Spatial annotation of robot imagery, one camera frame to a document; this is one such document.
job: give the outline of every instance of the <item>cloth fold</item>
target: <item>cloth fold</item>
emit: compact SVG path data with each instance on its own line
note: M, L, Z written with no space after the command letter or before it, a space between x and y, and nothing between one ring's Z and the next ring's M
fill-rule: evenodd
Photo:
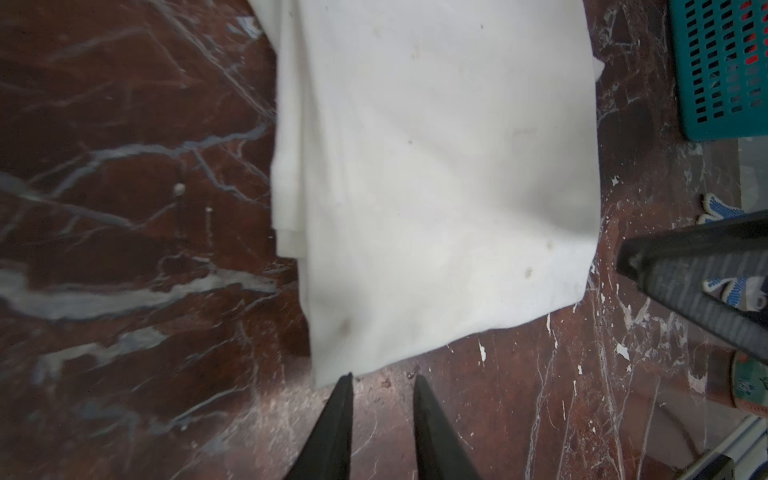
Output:
M317 385L582 298L600 182L581 0L251 4Z

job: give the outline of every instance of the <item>brown marble table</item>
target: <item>brown marble table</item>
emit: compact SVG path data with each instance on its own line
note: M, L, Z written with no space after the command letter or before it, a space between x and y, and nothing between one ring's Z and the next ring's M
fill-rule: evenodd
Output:
M707 391L711 337L614 272L700 194L739 201L736 144L680 133L666 4L586 1L606 68L583 301L357 378L354 479L416 477L417 372L488 479L673 478L743 417ZM275 56L247 4L0 8L0 472L282 478L330 389L274 255Z

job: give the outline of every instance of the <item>marble surface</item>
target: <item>marble surface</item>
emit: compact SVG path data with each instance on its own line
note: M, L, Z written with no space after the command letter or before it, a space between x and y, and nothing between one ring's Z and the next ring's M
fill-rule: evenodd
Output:
M743 417L727 350L614 272L702 193L738 204L736 143L680 133L665 0L585 4L606 62L586 296L357 378L354 479L416 477L417 372L488 479L673 478ZM0 8L2 473L282 478L330 388L274 255L275 56L247 4Z

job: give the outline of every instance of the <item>folded white cloth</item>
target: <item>folded white cloth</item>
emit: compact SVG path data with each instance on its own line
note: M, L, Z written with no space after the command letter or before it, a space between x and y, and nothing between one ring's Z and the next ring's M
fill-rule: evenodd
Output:
M317 385L582 298L600 183L581 0L251 3Z

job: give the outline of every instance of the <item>teal plastic basket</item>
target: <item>teal plastic basket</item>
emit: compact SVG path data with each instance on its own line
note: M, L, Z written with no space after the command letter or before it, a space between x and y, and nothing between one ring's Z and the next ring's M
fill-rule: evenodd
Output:
M683 129L768 135L768 0L670 0Z

